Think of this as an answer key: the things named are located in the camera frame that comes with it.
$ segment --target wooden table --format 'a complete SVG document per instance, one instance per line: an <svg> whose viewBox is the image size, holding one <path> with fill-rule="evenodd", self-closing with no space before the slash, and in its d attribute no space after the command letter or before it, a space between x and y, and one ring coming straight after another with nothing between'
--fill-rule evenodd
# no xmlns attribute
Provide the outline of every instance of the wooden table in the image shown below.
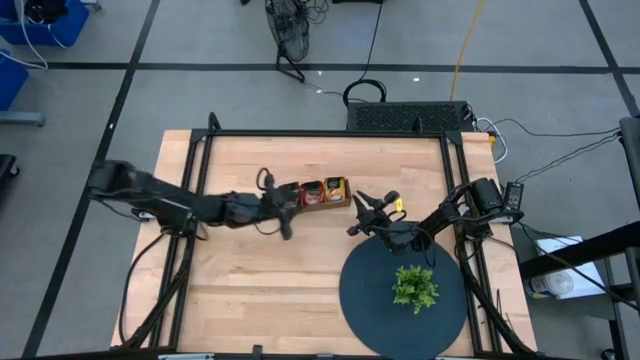
<svg viewBox="0 0 640 360"><path fill-rule="evenodd" d="M190 131L167 131L155 176L179 184ZM487 135L463 134L471 180L497 180ZM199 164L200 146L195 164ZM455 150L450 148L459 183ZM213 141L205 194L259 192L256 174L268 167L277 184L346 176L353 191L382 197L396 190L408 220L428 216L447 194L437 140L406 138L225 137ZM195 189L197 165L192 177ZM249 353L261 344L265 353L371 355L352 333L340 309L341 268L364 235L349 237L355 207L297 216L293 238L260 235L255 228L208 228L208 241L198 241L191 268L179 351ZM261 224L264 231L276 222ZM494 237L511 243L507 226L492 225ZM155 223L141 226L134 256L158 234ZM453 253L451 228L436 241ZM168 240L145 255L132 276L126 307L130 336L154 305ZM484 243L494 301L500 289L502 312L526 345L535 349L525 294L512 249ZM161 344L166 344L173 306L166 311ZM485 315L478 311L483 348L490 350ZM113 343L119 340L114 334ZM472 356L468 321L443 355Z"/></svg>

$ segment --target black fan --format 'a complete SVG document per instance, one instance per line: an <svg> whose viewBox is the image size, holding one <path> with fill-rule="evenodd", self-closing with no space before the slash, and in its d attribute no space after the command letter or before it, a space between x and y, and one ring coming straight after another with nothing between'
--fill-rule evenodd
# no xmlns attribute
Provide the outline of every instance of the black fan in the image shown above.
<svg viewBox="0 0 640 360"><path fill-rule="evenodd" d="M300 0L266 0L266 9L271 34L278 44L276 69L304 82L304 75L294 63L304 59L309 52L309 21L306 6ZM280 58L285 58L298 75L283 70L280 67Z"/></svg>

